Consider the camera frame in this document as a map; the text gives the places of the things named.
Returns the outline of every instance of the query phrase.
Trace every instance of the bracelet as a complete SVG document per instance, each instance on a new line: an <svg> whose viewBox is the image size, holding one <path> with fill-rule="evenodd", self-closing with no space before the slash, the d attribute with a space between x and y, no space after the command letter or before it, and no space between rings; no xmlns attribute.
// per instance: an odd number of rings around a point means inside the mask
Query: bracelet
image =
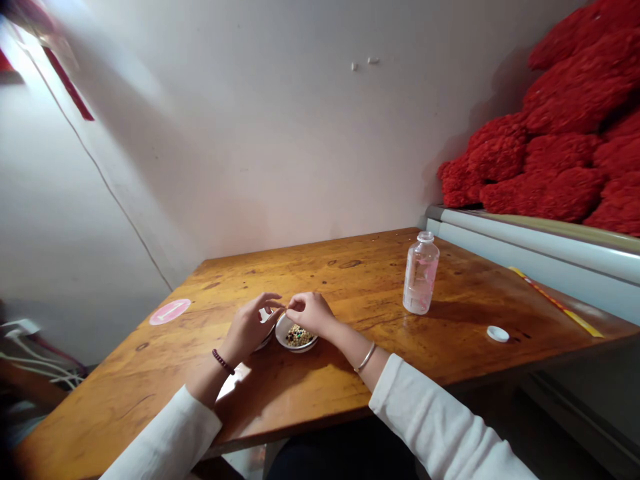
<svg viewBox="0 0 640 480"><path fill-rule="evenodd" d="M375 350L375 342L371 342L371 348L369 349L369 353L367 354L365 359L362 360L362 363L360 364L360 366L358 368L356 368L356 369L353 369L356 373L360 373L360 370L362 370L365 367L365 365L367 364L367 362L369 361L369 359L373 355L373 351L374 350Z"/></svg>
<svg viewBox="0 0 640 480"><path fill-rule="evenodd" d="M220 365L222 365L224 369L229 372L230 375L235 375L235 370L232 369L231 366L223 360L223 358L218 353L218 350L213 349L211 353L213 354L213 358L218 360L218 362L220 362Z"/></svg>

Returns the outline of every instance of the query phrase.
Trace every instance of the red fluffy fabric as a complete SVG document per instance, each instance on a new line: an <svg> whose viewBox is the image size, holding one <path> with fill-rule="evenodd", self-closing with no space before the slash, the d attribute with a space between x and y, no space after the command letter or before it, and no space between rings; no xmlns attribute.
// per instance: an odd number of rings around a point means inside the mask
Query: red fluffy fabric
<svg viewBox="0 0 640 480"><path fill-rule="evenodd" d="M527 91L529 134L590 133L640 86L640 29L612 33L556 65Z"/></svg>
<svg viewBox="0 0 640 480"><path fill-rule="evenodd" d="M548 70L604 35L635 27L640 27L640 2L599 0L558 23L531 52L529 68Z"/></svg>
<svg viewBox="0 0 640 480"><path fill-rule="evenodd" d="M640 137L618 137L602 144L593 154L593 165L612 179L640 171Z"/></svg>
<svg viewBox="0 0 640 480"><path fill-rule="evenodd" d="M522 143L527 141L527 130L522 124L524 117L521 113L505 115L487 122L469 139L467 152L472 152L484 142L499 137L513 137Z"/></svg>
<svg viewBox="0 0 640 480"><path fill-rule="evenodd" d="M527 144L525 172L538 170L566 170L590 167L593 152L602 144L596 135L564 133L536 137Z"/></svg>
<svg viewBox="0 0 640 480"><path fill-rule="evenodd" d="M446 206L461 208L480 202L480 188L483 182L478 175L469 171L467 154L442 164L438 169L438 176L442 180Z"/></svg>
<svg viewBox="0 0 640 480"><path fill-rule="evenodd" d="M608 141L620 137L640 137L640 109L616 122L602 136Z"/></svg>
<svg viewBox="0 0 640 480"><path fill-rule="evenodd" d="M469 153L469 169L484 180L503 181L522 172L527 146L515 137L487 140Z"/></svg>
<svg viewBox="0 0 640 480"><path fill-rule="evenodd" d="M469 170L483 180L508 180L522 172L527 130L522 115L488 122L469 139Z"/></svg>
<svg viewBox="0 0 640 480"><path fill-rule="evenodd" d="M490 213L517 215L515 199L520 191L523 177L524 175L518 175L500 183L485 185L480 190L480 201L484 208Z"/></svg>
<svg viewBox="0 0 640 480"><path fill-rule="evenodd" d="M604 183L594 169L534 171L486 185L480 198L490 213L579 222L600 202Z"/></svg>
<svg viewBox="0 0 640 480"><path fill-rule="evenodd" d="M549 184L537 216L578 223L600 202L605 176L595 169L572 168L560 172Z"/></svg>
<svg viewBox="0 0 640 480"><path fill-rule="evenodd" d="M518 214L538 217L540 202L542 202L549 184L557 176L558 172L555 170L541 170L521 175L520 190L515 198Z"/></svg>
<svg viewBox="0 0 640 480"><path fill-rule="evenodd" d="M640 172L610 181L585 225L640 237Z"/></svg>

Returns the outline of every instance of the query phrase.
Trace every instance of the wooden table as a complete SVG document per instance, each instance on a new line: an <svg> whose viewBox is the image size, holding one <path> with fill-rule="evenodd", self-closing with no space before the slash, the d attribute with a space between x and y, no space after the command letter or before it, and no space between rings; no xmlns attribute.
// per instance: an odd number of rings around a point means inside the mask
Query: wooden table
<svg viewBox="0 0 640 480"><path fill-rule="evenodd" d="M606 338L594 339L516 274L436 239L441 259L429 313L402 306L407 250L403 229L207 260L163 302L192 301L177 319L148 319L20 445L30 478L100 475L225 337L235 310L262 291L288 300L322 292L340 320L452 387L494 381L585 351L617 346L640 328L574 301ZM511 340L488 338L498 325ZM231 450L366 415L370 393L330 344L300 355L275 340L246 362L216 412L214 447Z"/></svg>

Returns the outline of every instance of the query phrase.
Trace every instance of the plastic water bottle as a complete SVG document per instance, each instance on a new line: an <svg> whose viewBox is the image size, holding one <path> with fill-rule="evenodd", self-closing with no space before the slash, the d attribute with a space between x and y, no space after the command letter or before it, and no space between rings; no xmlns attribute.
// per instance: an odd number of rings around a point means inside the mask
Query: plastic water bottle
<svg viewBox="0 0 640 480"><path fill-rule="evenodd" d="M418 241L409 248L402 298L402 304L411 313L424 315L429 311L438 260L440 250L433 244L433 234L420 232Z"/></svg>

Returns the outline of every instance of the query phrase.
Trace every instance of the person's left hand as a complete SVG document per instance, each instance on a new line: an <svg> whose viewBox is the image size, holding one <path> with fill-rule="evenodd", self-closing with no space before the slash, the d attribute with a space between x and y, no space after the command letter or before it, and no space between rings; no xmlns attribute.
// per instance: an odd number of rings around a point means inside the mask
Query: person's left hand
<svg viewBox="0 0 640 480"><path fill-rule="evenodd" d="M271 327L284 310L284 305L276 301L282 298L277 293L262 293L258 298L243 305L236 312L227 338L218 353L231 368L236 368L262 343ZM271 316L262 323L259 310L264 308Z"/></svg>

